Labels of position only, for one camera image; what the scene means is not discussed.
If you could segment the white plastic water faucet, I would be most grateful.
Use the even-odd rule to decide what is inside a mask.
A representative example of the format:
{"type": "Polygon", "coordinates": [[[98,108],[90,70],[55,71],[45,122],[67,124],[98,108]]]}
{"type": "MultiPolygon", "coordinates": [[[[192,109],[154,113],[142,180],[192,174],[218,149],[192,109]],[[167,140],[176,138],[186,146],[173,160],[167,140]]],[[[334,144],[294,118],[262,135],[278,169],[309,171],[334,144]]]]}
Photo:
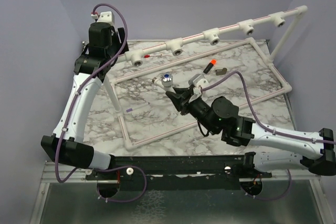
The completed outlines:
{"type": "Polygon", "coordinates": [[[153,78],[152,83],[155,86],[162,88],[164,91],[174,92],[173,89],[173,76],[171,73],[167,72],[160,78],[153,78]]]}

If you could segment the white pipe frame with fittings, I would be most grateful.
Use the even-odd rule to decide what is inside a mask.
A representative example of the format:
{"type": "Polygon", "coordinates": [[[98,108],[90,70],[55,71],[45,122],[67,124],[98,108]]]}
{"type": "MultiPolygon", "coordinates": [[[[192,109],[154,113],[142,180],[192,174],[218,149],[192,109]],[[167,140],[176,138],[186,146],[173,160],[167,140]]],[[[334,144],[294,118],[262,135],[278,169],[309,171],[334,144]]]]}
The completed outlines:
{"type": "Polygon", "coordinates": [[[236,76],[205,92],[203,98],[210,103],[217,95],[223,95],[242,110],[250,104],[289,93],[292,87],[275,67],[274,59],[307,10],[306,6],[299,6],[186,38],[147,41],[143,49],[138,41],[132,42],[131,51],[108,72],[107,82],[119,106],[116,118],[125,149],[132,151],[172,136],[190,138],[196,130],[197,122],[191,116],[181,116],[166,97],[165,91],[152,83],[153,78],[160,78],[167,72],[172,74],[174,86],[185,87],[189,79],[203,73],[213,59],[216,60],[216,67],[240,71],[250,93],[249,99],[245,98],[236,76]],[[265,41],[256,41],[252,36],[214,43],[222,34],[234,31],[249,33],[257,25],[279,25],[287,18],[292,18],[292,22],[273,52],[267,49],[265,41]],[[162,53],[162,56],[144,58],[144,55],[156,53],[162,53]],[[146,102],[150,105],[126,113],[126,109],[146,102]]]}

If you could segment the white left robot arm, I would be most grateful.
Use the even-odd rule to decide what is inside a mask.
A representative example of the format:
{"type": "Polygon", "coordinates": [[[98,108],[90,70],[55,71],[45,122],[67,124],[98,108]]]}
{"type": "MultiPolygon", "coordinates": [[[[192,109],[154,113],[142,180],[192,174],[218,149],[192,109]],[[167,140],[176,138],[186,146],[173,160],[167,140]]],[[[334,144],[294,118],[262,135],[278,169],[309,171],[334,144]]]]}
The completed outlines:
{"type": "Polygon", "coordinates": [[[114,157],[83,143],[93,100],[106,74],[116,64],[115,55],[128,51],[125,29],[95,22],[89,27],[89,43],[76,59],[70,97],[52,135],[43,136],[41,146],[49,158],[76,168],[95,168],[104,179],[115,175],[114,157]]]}

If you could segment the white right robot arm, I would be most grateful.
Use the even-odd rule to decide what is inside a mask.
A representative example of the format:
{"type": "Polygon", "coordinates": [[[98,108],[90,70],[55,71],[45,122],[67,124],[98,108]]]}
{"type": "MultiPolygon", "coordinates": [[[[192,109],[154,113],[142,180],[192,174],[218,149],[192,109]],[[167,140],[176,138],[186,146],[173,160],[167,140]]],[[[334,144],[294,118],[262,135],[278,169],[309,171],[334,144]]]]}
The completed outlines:
{"type": "Polygon", "coordinates": [[[246,177],[268,173],[275,169],[306,169],[320,176],[335,175],[333,132],[287,130],[240,116],[238,106],[224,96],[207,104],[191,88],[175,88],[165,93],[182,115],[190,114],[209,133],[221,134],[221,140],[231,146],[265,146],[274,153],[246,153],[241,171],[246,177]]]}

